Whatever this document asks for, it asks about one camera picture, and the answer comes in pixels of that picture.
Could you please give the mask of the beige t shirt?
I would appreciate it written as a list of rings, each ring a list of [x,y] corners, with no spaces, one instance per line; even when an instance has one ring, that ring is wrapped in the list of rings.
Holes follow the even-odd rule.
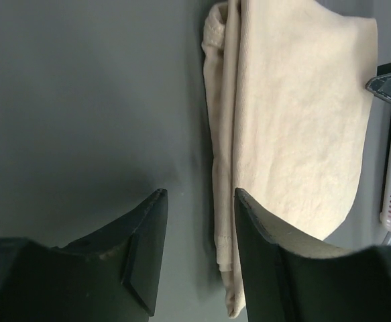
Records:
[[[317,1],[224,1],[204,24],[214,240],[230,318],[245,307],[233,196],[326,239],[359,185],[376,75],[376,20]]]

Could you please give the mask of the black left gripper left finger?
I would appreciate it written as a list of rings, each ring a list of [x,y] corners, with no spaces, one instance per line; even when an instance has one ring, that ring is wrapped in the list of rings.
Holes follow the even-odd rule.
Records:
[[[0,238],[0,321],[147,321],[167,219],[168,193],[158,189],[63,248]]]

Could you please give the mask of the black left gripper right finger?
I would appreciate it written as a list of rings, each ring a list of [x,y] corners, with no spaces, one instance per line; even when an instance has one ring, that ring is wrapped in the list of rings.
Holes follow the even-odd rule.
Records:
[[[234,203],[250,321],[391,321],[391,246],[338,248],[243,189]]]

